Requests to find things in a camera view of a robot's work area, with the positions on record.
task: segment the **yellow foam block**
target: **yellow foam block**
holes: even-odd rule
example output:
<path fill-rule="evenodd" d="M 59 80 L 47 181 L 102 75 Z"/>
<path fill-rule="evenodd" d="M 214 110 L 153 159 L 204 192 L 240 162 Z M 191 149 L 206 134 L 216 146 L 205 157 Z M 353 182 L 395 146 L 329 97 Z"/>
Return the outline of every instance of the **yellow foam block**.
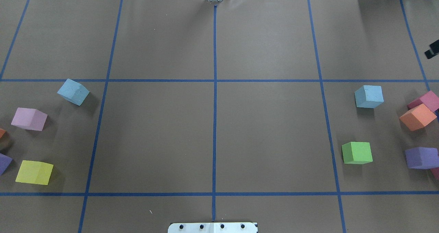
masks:
<path fill-rule="evenodd" d="M 47 185 L 49 184 L 53 167 L 53 164 L 23 160 L 15 181 L 18 183 Z"/>

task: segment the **grid square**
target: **grid square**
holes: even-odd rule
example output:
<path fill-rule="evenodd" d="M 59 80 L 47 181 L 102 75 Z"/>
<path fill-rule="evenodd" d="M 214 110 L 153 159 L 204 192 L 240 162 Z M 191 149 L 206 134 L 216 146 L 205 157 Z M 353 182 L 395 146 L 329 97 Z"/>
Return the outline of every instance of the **grid square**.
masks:
<path fill-rule="evenodd" d="M 124 0 L 111 78 L 213 79 L 213 5 Z"/>
<path fill-rule="evenodd" d="M 84 197 L 0 196 L 2 232 L 77 232 Z"/>
<path fill-rule="evenodd" d="M 324 79 L 422 79 L 398 0 L 311 6 Z"/>
<path fill-rule="evenodd" d="M 85 191 L 93 150 L 102 82 L 85 82 L 91 93 L 81 107 L 67 102 L 56 92 L 62 82 L 1 82 L 0 126 L 8 131 L 13 145 L 3 154 L 13 159 L 1 176 L 0 192 Z M 43 131 L 11 125 L 18 107 L 36 108 L 48 114 Z M 16 183 L 23 160 L 53 164 L 49 185 Z"/>
<path fill-rule="evenodd" d="M 26 0 L 0 0 L 0 67 L 3 67 L 25 5 Z"/>
<path fill-rule="evenodd" d="M 437 195 L 343 196 L 346 230 L 370 232 L 437 232 Z"/>
<path fill-rule="evenodd" d="M 216 197 L 216 220 L 257 222 L 259 232 L 342 232 L 336 196 Z"/>
<path fill-rule="evenodd" d="M 213 83 L 110 83 L 91 192 L 211 192 Z"/>
<path fill-rule="evenodd" d="M 88 197 L 82 232 L 168 232 L 171 223 L 211 222 L 211 212 L 212 197 Z"/>
<path fill-rule="evenodd" d="M 220 83 L 217 111 L 217 192 L 335 191 L 319 83 Z"/>
<path fill-rule="evenodd" d="M 410 131 L 399 116 L 407 104 L 426 92 L 424 83 L 372 83 L 382 86 L 386 101 L 375 109 L 356 108 L 354 91 L 361 83 L 324 83 L 332 140 L 342 191 L 438 190 L 426 171 L 407 168 L 404 151 L 437 147 L 439 123 Z M 342 145 L 370 142 L 373 162 L 343 164 Z"/>
<path fill-rule="evenodd" d="M 219 79 L 319 78 L 306 0 L 224 0 L 217 53 Z"/>
<path fill-rule="evenodd" d="M 439 57 L 435 56 L 428 60 L 424 52 L 430 49 L 430 44 L 439 39 L 439 11 L 437 11 L 439 2 L 438 0 L 403 0 L 403 3 L 425 75 L 428 79 L 437 80 Z"/>
<path fill-rule="evenodd" d="M 104 79 L 120 0 L 30 0 L 3 78 Z"/>

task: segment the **black bracket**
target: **black bracket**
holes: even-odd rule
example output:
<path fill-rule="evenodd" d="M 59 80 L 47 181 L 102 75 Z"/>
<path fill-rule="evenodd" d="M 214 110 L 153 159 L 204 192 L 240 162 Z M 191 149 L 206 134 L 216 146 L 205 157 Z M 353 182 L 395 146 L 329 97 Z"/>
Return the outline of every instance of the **black bracket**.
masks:
<path fill-rule="evenodd" d="M 427 57 L 427 59 L 431 59 L 435 57 L 437 54 L 439 54 L 439 40 L 430 44 L 430 50 L 427 50 L 425 52 L 425 56 Z"/>

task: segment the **light blue foam block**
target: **light blue foam block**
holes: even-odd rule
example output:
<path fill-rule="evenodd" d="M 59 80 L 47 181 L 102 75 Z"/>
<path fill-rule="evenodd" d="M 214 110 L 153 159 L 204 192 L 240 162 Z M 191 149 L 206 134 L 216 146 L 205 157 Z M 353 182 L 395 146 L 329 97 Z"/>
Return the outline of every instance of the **light blue foam block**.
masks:
<path fill-rule="evenodd" d="M 355 103 L 358 108 L 375 108 L 383 102 L 381 86 L 364 85 L 355 92 Z"/>
<path fill-rule="evenodd" d="M 89 91 L 80 83 L 67 79 L 58 90 L 58 94 L 64 97 L 65 100 L 80 106 Z"/>

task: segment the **blue tape line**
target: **blue tape line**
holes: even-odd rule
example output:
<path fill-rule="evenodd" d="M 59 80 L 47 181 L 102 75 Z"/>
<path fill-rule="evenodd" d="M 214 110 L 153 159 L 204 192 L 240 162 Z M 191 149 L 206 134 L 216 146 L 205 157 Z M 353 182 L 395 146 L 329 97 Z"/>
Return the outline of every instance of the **blue tape line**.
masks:
<path fill-rule="evenodd" d="M 406 22 L 407 32 L 409 33 L 410 41 L 412 42 L 413 50 L 416 55 L 417 63 L 419 64 L 420 72 L 422 73 L 422 77 L 424 78 L 425 86 L 427 87 L 427 90 L 430 90 L 430 86 L 428 85 L 427 77 L 425 76 L 424 68 L 422 66 L 422 63 L 420 62 L 419 54 L 417 53 L 416 45 L 414 44 L 414 40 L 411 34 L 409 22 L 407 20 L 406 10 L 404 8 L 403 0 L 400 0 L 401 4 L 401 10 L 403 11 L 404 21 Z"/>
<path fill-rule="evenodd" d="M 320 80 L 218 80 L 218 82 L 320 82 Z"/>
<path fill-rule="evenodd" d="M 88 197 L 203 197 L 213 193 L 88 193 Z M 439 191 L 358 191 L 358 192 L 219 192 L 215 196 L 357 196 L 357 195 L 436 195 Z M 48 197 L 83 197 L 86 193 L 23 193 L 4 192 L 1 196 L 48 196 Z"/>
<path fill-rule="evenodd" d="M 417 83 L 424 82 L 424 80 L 322 80 L 323 82 L 341 82 L 341 83 L 358 83 L 358 82 L 391 82 L 391 83 Z"/>
<path fill-rule="evenodd" d="M 25 5 L 25 8 L 23 9 L 22 16 L 21 16 L 20 21 L 19 21 L 19 25 L 17 26 L 17 29 L 15 30 L 14 37 L 12 38 L 11 45 L 9 46 L 8 53 L 6 54 L 6 58 L 5 58 L 4 63 L 3 63 L 3 68 L 1 69 L 1 72 L 0 72 L 0 80 L 3 78 L 3 74 L 4 74 L 4 71 L 6 69 L 6 65 L 8 64 L 9 56 L 11 55 L 15 40 L 17 39 L 17 35 L 19 34 L 20 27 L 22 26 L 22 22 L 23 22 L 23 19 L 25 17 L 25 14 L 26 14 L 27 7 L 29 6 L 29 1 L 30 0 L 26 1 L 26 5 Z"/>
<path fill-rule="evenodd" d="M 212 196 L 212 193 L 89 193 L 90 197 L 181 197 Z"/>
<path fill-rule="evenodd" d="M 82 226 L 84 224 L 85 209 L 87 207 L 87 200 L 88 200 L 88 196 L 85 194 L 84 201 L 83 201 L 83 207 L 81 210 L 81 218 L 80 218 L 80 225 L 78 227 L 78 233 L 82 232 Z"/>
<path fill-rule="evenodd" d="M 216 67 L 216 8 L 213 8 L 213 154 L 212 154 L 212 222 L 216 218 L 216 106 L 217 106 L 217 67 Z"/>
<path fill-rule="evenodd" d="M 111 79 L 110 82 L 213 82 L 213 80 Z"/>
<path fill-rule="evenodd" d="M 2 79 L 2 82 L 64 82 L 67 79 Z M 105 79 L 72 79 L 76 82 L 105 82 Z"/>
<path fill-rule="evenodd" d="M 325 112 L 326 129 L 328 130 L 329 144 L 331 146 L 332 168 L 334 170 L 335 187 L 337 189 L 337 193 L 338 193 L 337 197 L 339 199 L 340 220 L 342 222 L 343 233 L 346 233 L 345 216 L 344 216 L 344 212 L 343 212 L 342 197 L 340 195 L 339 175 L 337 173 L 337 164 L 335 162 L 334 144 L 332 143 L 331 126 L 329 125 L 328 108 L 327 108 L 327 105 L 326 105 L 326 97 L 325 97 L 325 92 L 324 92 L 324 88 L 323 88 L 323 78 L 322 78 L 322 72 L 321 72 L 321 68 L 320 68 L 319 52 L 318 52 L 318 49 L 317 49 L 316 33 L 315 33 L 315 30 L 314 30 L 314 22 L 312 20 L 311 2 L 309 0 L 308 0 L 308 11 L 309 11 L 309 20 L 310 20 L 310 23 L 311 23 L 312 41 L 314 42 L 314 53 L 316 55 L 317 71 L 319 73 L 320 91 L 321 91 L 321 94 L 322 94 L 323 109 L 324 109 L 324 112 Z"/>
<path fill-rule="evenodd" d="M 85 210 L 86 210 L 86 206 L 87 206 L 88 192 L 90 190 L 91 175 L 93 172 L 94 157 L 96 156 L 96 147 L 97 147 L 97 142 L 99 139 L 99 132 L 100 132 L 100 124 L 102 122 L 102 115 L 104 112 L 105 97 L 107 95 L 108 80 L 110 79 L 111 64 L 113 62 L 114 48 L 116 46 L 117 31 L 119 28 L 120 14 L 122 12 L 122 4 L 123 4 L 123 0 L 120 0 L 119 12 L 117 14 L 116 27 L 115 27 L 114 36 L 113 36 L 113 44 L 111 45 L 110 60 L 108 61 L 107 78 L 105 80 L 104 93 L 102 94 L 102 101 L 100 103 L 99 119 L 97 120 L 96 135 L 94 137 L 93 151 L 91 154 L 91 161 L 90 161 L 90 167 L 89 167 L 89 172 L 88 172 L 88 177 L 87 177 L 87 185 L 86 185 L 86 189 L 85 189 L 83 209 L 81 211 L 81 218 L 80 218 L 80 225 L 78 228 L 78 233 L 82 232 L 82 227 L 83 227 L 83 223 L 84 223 L 84 216 L 85 216 Z"/>
<path fill-rule="evenodd" d="M 337 192 L 236 192 L 216 193 L 217 196 L 336 196 Z"/>
<path fill-rule="evenodd" d="M 21 192 L 6 192 L 0 193 L 0 196 L 84 196 L 85 193 L 21 193 Z"/>
<path fill-rule="evenodd" d="M 2 79 L 3 82 L 64 82 L 66 79 Z M 106 79 L 72 79 L 77 82 L 106 82 Z M 186 80 L 186 79 L 109 79 L 109 82 L 171 82 L 171 83 L 212 83 L 215 80 Z M 318 83 L 323 81 L 324 83 L 340 82 L 340 83 L 360 83 L 360 82 L 383 82 L 383 83 L 424 83 L 425 80 L 263 80 L 263 79 L 250 79 L 250 80 L 216 80 L 217 83 L 302 83 L 311 82 Z M 439 80 L 427 80 L 427 82 L 439 82 Z"/>
<path fill-rule="evenodd" d="M 370 191 L 370 192 L 340 192 L 341 195 L 417 195 L 439 194 L 439 191 Z"/>

